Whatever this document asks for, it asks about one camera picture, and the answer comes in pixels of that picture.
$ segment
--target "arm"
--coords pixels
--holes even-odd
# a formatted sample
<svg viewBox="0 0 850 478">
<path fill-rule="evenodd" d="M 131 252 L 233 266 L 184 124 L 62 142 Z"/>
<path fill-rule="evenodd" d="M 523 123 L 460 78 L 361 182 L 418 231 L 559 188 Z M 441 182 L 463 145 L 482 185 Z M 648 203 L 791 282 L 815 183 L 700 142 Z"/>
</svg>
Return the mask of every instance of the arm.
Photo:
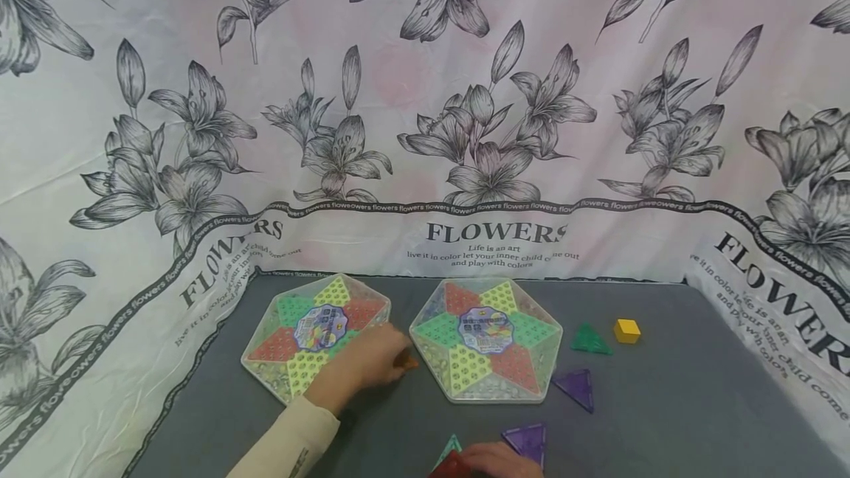
<svg viewBox="0 0 850 478">
<path fill-rule="evenodd" d="M 410 340 L 385 323 L 365 329 L 321 368 L 304 395 L 286 407 L 227 478 L 302 478 L 328 450 L 336 416 L 359 390 L 389 384 L 415 367 Z"/>
</svg>

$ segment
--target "purple triangle tile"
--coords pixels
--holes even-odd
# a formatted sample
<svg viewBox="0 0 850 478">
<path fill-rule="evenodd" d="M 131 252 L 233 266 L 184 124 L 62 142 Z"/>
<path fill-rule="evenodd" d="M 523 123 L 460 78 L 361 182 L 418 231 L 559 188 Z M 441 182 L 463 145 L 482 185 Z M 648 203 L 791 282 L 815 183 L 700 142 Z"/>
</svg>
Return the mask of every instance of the purple triangle tile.
<svg viewBox="0 0 850 478">
<path fill-rule="evenodd" d="M 502 433 L 502 438 L 517 454 L 536 461 L 543 468 L 546 451 L 546 424 L 530 424 L 520 428 L 512 428 Z"/>
<path fill-rule="evenodd" d="M 572 400 L 578 402 L 583 409 L 593 413 L 593 384 L 591 383 L 590 370 L 572 371 L 554 377 L 552 383 L 569 395 Z"/>
</svg>

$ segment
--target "game board label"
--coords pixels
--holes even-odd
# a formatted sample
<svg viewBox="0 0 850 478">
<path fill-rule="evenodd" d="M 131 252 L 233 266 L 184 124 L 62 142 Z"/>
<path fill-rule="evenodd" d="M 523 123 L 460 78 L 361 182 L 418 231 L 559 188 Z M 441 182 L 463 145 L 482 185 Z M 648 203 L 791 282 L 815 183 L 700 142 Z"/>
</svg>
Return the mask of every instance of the game board label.
<svg viewBox="0 0 850 478">
<path fill-rule="evenodd" d="M 298 320 L 295 342 L 298 349 L 318 351 L 330 349 L 345 336 L 348 317 L 338 306 L 321 305 L 311 309 Z"/>
<path fill-rule="evenodd" d="M 491 306 L 476 306 L 460 316 L 457 332 L 466 346 L 483 355 L 504 353 L 514 343 L 514 324 Z"/>
</svg>

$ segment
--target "chinese checkers board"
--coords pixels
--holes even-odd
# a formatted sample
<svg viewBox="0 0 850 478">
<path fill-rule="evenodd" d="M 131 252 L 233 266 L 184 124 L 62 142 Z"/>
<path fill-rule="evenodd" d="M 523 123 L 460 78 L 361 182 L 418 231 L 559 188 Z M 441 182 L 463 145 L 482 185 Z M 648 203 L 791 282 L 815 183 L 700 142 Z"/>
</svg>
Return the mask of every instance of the chinese checkers board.
<svg viewBox="0 0 850 478">
<path fill-rule="evenodd" d="M 564 329 L 514 281 L 446 279 L 410 338 L 452 402 L 541 402 Z"/>
<path fill-rule="evenodd" d="M 326 277 L 275 296 L 242 365 L 290 404 L 354 336 L 388 319 L 384 295 L 345 275 Z"/>
</svg>

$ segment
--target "yellow cube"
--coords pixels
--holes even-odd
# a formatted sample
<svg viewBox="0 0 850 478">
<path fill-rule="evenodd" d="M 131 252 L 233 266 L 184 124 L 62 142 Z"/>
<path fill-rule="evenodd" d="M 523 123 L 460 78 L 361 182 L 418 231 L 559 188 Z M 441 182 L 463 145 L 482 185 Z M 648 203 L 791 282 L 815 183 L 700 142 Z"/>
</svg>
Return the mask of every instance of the yellow cube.
<svg viewBox="0 0 850 478">
<path fill-rule="evenodd" d="M 621 344 L 636 344 L 640 338 L 638 322 L 633 319 L 619 319 L 614 326 L 614 335 Z"/>
</svg>

